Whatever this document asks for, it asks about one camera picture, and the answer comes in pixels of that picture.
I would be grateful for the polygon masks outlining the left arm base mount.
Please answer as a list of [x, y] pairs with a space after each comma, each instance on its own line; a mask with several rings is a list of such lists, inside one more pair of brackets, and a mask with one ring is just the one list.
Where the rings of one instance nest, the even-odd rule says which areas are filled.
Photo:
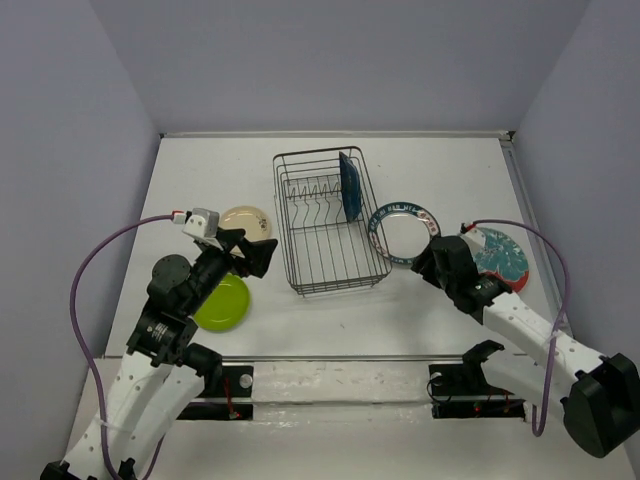
[[251, 421], [253, 419], [254, 367], [224, 365], [222, 376], [208, 382], [204, 391], [180, 413], [181, 421]]

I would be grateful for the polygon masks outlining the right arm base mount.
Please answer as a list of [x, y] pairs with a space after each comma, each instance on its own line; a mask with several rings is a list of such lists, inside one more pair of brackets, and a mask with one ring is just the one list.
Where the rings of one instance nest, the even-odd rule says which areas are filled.
[[484, 375], [484, 364], [504, 350], [502, 344], [486, 340], [465, 352], [458, 363], [430, 365], [426, 393], [433, 418], [524, 420], [524, 401], [490, 385]]

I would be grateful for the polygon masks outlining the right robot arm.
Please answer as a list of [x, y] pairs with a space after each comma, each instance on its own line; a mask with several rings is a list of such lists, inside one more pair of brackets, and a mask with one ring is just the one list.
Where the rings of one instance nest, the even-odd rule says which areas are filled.
[[482, 392], [500, 386], [529, 402], [539, 415], [561, 418], [586, 453], [604, 458], [639, 430], [639, 373], [621, 353], [607, 356], [580, 344], [537, 314], [498, 277], [481, 273], [473, 259], [474, 233], [436, 236], [411, 269], [441, 289], [462, 313], [501, 335], [527, 355], [503, 352], [460, 368], [462, 384]]

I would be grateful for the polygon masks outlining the dark blue plate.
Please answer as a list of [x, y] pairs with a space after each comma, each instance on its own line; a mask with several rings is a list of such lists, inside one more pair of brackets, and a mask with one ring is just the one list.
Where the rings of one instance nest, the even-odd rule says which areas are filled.
[[354, 162], [343, 152], [339, 153], [339, 167], [343, 208], [346, 220], [351, 223], [362, 211], [360, 175]]

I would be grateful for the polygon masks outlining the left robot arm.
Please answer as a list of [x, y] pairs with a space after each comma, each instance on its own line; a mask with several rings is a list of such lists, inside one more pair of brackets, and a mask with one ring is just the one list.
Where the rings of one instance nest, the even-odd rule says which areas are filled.
[[42, 478], [149, 478], [183, 410], [219, 388], [222, 356], [194, 342], [194, 315], [227, 274], [264, 277], [278, 242], [251, 242], [241, 229], [193, 238], [201, 250], [195, 261], [172, 254], [153, 266], [148, 299], [111, 387], [104, 386], [96, 363], [89, 364], [98, 410], [76, 445], [47, 464]]

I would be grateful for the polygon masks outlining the white plate teal lettered rim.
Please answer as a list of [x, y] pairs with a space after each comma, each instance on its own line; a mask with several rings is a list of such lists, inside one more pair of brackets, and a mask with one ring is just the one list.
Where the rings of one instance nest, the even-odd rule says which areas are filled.
[[369, 218], [367, 231], [376, 252], [397, 265], [410, 266], [428, 243], [441, 234], [435, 216], [411, 202], [391, 202]]

